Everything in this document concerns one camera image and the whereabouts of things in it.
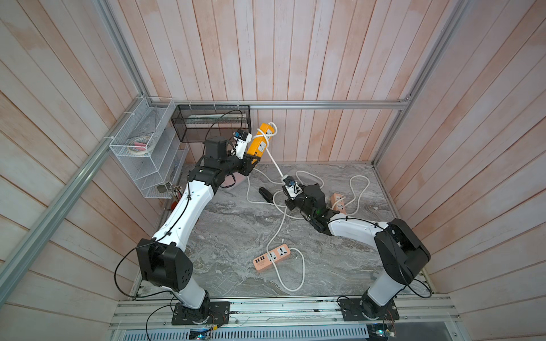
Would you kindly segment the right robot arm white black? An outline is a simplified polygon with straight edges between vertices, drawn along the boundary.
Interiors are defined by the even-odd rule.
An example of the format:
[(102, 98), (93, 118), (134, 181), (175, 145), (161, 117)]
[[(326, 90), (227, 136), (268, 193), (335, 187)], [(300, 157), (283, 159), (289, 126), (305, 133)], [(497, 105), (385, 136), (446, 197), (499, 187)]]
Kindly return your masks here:
[(326, 205), (318, 184), (303, 185), (287, 176), (282, 187), (289, 210), (300, 210), (302, 217), (318, 232), (344, 237), (375, 247), (383, 270), (361, 297), (362, 315), (377, 320), (394, 304), (393, 299), (410, 286), (431, 260), (431, 254), (409, 225), (401, 219), (371, 222), (350, 217)]

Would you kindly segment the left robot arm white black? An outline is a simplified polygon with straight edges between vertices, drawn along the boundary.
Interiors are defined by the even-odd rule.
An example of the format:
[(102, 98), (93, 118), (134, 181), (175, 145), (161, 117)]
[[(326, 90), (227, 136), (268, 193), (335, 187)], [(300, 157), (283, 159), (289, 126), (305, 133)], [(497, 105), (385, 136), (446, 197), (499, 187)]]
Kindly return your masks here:
[(142, 239), (136, 246), (143, 280), (172, 292), (194, 321), (208, 317), (210, 296), (193, 278), (193, 263), (186, 255), (189, 237), (226, 177), (248, 176), (263, 155), (258, 150), (260, 142), (251, 134), (236, 140), (234, 154), (228, 153), (224, 137), (204, 141), (205, 154), (189, 171), (186, 189), (172, 214), (150, 240)]

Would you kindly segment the yellow power strip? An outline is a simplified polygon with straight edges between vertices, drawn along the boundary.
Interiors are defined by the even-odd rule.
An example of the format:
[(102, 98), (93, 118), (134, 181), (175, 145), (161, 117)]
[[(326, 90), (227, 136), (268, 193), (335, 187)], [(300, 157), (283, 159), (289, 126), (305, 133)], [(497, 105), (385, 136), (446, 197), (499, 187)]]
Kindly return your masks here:
[(247, 150), (250, 156), (262, 157), (269, 146), (270, 139), (276, 135), (277, 127), (273, 122), (261, 124), (257, 134), (253, 136), (251, 145)]

